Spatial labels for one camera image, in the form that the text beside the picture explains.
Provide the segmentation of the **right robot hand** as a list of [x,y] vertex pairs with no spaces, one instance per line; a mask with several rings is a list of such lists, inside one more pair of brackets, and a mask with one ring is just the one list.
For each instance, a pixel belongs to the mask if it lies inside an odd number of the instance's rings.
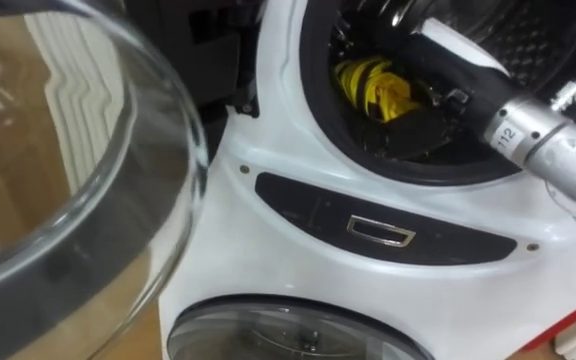
[[385,154],[412,158],[459,138],[485,133],[521,86],[477,44],[434,18],[417,28],[373,26],[361,32],[406,80],[429,93],[386,127]]

